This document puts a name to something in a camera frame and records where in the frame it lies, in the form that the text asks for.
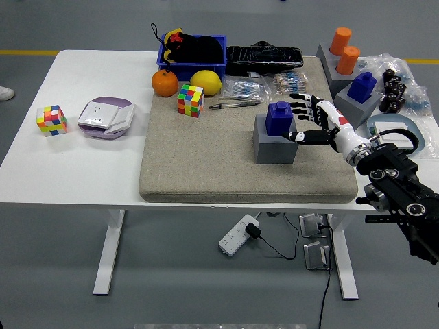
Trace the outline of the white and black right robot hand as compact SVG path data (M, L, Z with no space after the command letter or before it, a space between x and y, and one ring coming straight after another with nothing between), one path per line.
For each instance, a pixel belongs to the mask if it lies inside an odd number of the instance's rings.
M289 95L292 112L299 120L314 122L320 128L300 132L284 132L282 137L299 145L330 145L351 165L371 154L371 142L356 134L346 117L330 102L310 94Z

